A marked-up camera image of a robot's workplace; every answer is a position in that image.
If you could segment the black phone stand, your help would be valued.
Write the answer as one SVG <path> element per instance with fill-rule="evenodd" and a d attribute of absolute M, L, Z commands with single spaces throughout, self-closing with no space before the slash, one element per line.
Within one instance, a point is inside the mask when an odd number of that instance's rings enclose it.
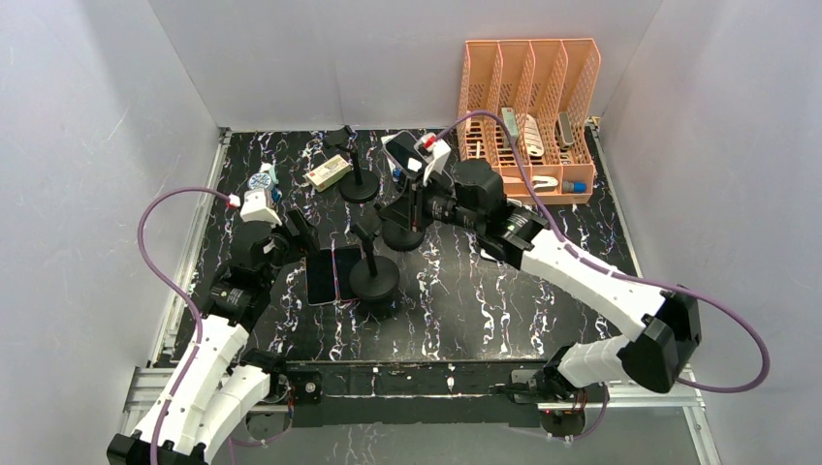
<path fill-rule="evenodd" d="M 364 170 L 360 164 L 360 152 L 351 144 L 355 132 L 350 126 L 329 132 L 323 145 L 326 148 L 336 148 L 349 155 L 352 170 L 347 172 L 338 181 L 337 187 L 340 196 L 347 202 L 364 204 L 376 198 L 380 189 L 380 178 L 371 170 Z"/>
<path fill-rule="evenodd" d="M 397 224 L 384 221 L 382 224 L 382 238 L 385 245 L 397 252 L 416 250 L 426 238 L 425 232 L 407 231 Z"/>
<path fill-rule="evenodd" d="M 364 257 L 349 273 L 354 295 L 363 302 L 379 302 L 391 298 L 398 289 L 399 269 L 395 261 L 375 254 L 374 241 L 379 225 L 362 220 L 351 231 L 361 242 Z"/>

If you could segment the purple-edged phone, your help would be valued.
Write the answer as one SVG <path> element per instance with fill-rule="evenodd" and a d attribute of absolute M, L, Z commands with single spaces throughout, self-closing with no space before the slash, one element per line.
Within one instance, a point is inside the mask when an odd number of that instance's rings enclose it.
<path fill-rule="evenodd" d="M 351 272 L 362 260 L 362 250 L 359 245 L 348 245 L 333 250 L 334 271 L 340 301 L 356 300 L 357 296 L 351 288 Z"/>

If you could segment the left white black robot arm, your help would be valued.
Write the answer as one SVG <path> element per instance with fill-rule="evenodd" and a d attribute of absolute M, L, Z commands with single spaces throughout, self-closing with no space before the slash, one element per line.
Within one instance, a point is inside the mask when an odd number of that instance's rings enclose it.
<path fill-rule="evenodd" d="M 281 226 L 241 223 L 213 275 L 183 358 L 148 413 L 107 449 L 111 464 L 208 464 L 260 401 L 277 403 L 290 387 L 283 356 L 239 352 L 268 309 L 277 274 L 317 252 L 314 225 L 292 209 Z"/>

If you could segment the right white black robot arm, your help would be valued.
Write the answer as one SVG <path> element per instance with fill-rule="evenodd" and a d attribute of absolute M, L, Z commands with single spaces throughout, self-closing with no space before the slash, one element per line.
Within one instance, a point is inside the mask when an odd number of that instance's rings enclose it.
<path fill-rule="evenodd" d="M 488 255 L 560 287 L 617 327 L 618 336 L 564 346 L 544 365 L 537 384 L 559 401 L 616 380 L 667 393 L 699 346 L 694 298 L 636 283 L 557 237 L 545 218 L 507 199 L 502 177 L 484 160 L 457 163 L 452 184 L 438 173 L 408 176 L 399 197 L 377 212 L 415 233 L 435 221 L 473 231 Z"/>

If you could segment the clear-case phone on stand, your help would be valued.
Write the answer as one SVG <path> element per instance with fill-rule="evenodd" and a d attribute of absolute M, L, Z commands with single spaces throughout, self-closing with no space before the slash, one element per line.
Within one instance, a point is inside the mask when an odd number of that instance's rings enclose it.
<path fill-rule="evenodd" d="M 395 141 L 399 145 L 398 152 L 393 156 L 386 156 L 408 179 L 416 181 L 423 176 L 426 164 L 422 154 L 415 148 L 418 140 L 412 133 L 400 131 Z"/>

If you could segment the cream box with red label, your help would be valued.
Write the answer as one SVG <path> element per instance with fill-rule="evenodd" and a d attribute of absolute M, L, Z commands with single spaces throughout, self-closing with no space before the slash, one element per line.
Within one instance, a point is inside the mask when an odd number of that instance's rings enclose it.
<path fill-rule="evenodd" d="M 304 179 L 317 191 L 323 192 L 352 170 L 351 163 L 341 155 L 334 155 L 304 175 Z"/>

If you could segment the blue white jar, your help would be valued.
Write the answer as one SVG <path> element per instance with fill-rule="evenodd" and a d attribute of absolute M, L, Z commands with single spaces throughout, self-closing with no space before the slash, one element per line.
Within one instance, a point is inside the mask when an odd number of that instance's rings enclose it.
<path fill-rule="evenodd" d="M 273 202 L 279 202 L 281 199 L 281 191 L 278 185 L 275 163 L 262 163 L 259 170 L 247 180 L 249 190 L 264 189 L 269 192 Z"/>

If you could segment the white tape dispenser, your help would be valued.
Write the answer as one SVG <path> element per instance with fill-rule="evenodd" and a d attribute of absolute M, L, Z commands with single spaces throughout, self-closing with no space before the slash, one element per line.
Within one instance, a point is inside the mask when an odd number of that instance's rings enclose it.
<path fill-rule="evenodd" d="M 531 184 L 535 192 L 551 193 L 556 191 L 560 182 L 553 176 L 535 175 L 531 178 Z"/>

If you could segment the grey stapler in organizer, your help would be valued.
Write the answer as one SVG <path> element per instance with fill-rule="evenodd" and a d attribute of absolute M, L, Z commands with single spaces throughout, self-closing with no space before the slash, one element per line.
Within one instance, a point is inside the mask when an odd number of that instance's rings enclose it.
<path fill-rule="evenodd" d="M 501 107 L 500 116 L 503 119 L 508 133 L 510 134 L 509 138 L 505 137 L 504 145 L 506 147 L 513 147 L 516 145 L 520 135 L 516 112 L 512 107 Z"/>

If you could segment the white ribbed item in organizer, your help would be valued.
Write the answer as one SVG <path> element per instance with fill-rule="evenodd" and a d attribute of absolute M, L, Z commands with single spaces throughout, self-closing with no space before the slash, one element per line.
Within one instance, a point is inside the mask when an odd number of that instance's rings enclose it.
<path fill-rule="evenodd" d="M 523 132 L 524 145 L 528 157 L 541 159 L 545 155 L 545 145 L 538 128 L 537 120 L 530 114 L 526 116 Z"/>

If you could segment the orange file organizer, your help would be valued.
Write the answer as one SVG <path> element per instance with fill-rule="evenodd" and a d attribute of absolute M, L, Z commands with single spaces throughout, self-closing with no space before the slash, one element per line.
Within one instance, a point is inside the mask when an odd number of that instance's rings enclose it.
<path fill-rule="evenodd" d="M 465 44 L 458 115 L 459 156 L 484 159 L 503 178 L 506 194 L 531 203 L 527 185 L 535 175 L 549 175 L 560 182 L 555 192 L 536 192 L 545 204 L 584 204 L 593 193 L 596 168 L 585 140 L 585 126 L 601 64 L 597 44 L 591 38 L 477 40 Z M 512 107 L 520 135 L 513 147 L 500 116 L 501 107 Z M 557 115 L 567 111 L 574 145 L 561 151 L 556 143 Z M 545 145 L 541 159 L 528 157 L 523 130 L 532 115 Z M 582 181 L 584 194 L 564 194 L 562 182 Z"/>

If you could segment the blue capped tube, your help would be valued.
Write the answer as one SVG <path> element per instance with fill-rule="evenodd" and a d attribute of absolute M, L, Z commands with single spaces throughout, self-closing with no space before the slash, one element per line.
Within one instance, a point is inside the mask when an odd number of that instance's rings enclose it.
<path fill-rule="evenodd" d="M 584 194 L 587 190 L 587 184 L 582 181 L 568 181 L 562 182 L 562 192 L 564 194 Z"/>

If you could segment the grey item in organizer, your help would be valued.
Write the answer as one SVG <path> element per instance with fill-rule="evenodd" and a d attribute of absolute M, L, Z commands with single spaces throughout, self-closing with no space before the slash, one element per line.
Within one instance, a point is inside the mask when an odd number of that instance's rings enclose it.
<path fill-rule="evenodd" d="M 568 150 L 575 143 L 573 128 L 567 111 L 561 111 L 557 115 L 555 124 L 555 138 L 557 146 L 561 151 Z"/>

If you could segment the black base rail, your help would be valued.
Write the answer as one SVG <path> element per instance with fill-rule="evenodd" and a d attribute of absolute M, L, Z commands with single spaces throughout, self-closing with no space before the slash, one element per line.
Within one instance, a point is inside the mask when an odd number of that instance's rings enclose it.
<path fill-rule="evenodd" d="M 605 400 L 632 406 L 645 396 L 633 383 L 580 389 L 549 381 L 537 361 L 290 361 L 274 373 L 272 414 L 291 404 L 295 426 L 383 423 L 502 424 L 576 436 L 595 423 Z"/>

